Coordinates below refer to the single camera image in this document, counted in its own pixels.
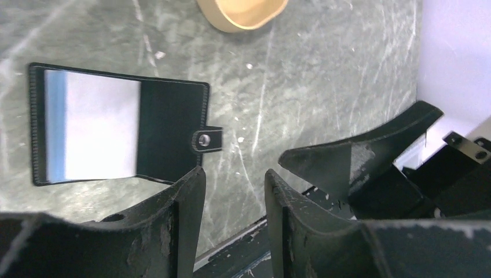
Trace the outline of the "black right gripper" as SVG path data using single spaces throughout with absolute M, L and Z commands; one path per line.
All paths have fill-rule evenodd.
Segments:
M 358 219 L 459 217 L 490 211 L 490 141 L 455 132 L 416 169 L 393 162 L 443 111 L 417 101 L 392 120 L 335 142 L 284 151 L 278 163 L 329 194 L 348 200 Z

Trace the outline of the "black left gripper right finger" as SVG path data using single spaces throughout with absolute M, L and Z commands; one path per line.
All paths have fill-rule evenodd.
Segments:
M 340 218 L 265 173 L 274 277 L 489 277 L 490 222 Z

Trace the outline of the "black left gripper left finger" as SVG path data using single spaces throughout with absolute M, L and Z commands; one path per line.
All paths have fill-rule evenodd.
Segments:
M 2 277 L 192 277 L 206 194 L 196 167 L 102 221 L 1 214 Z

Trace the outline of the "black leather card holder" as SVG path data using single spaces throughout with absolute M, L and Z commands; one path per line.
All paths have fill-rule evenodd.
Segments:
M 205 82 L 30 63 L 36 186 L 139 177 L 173 184 L 222 149 Z

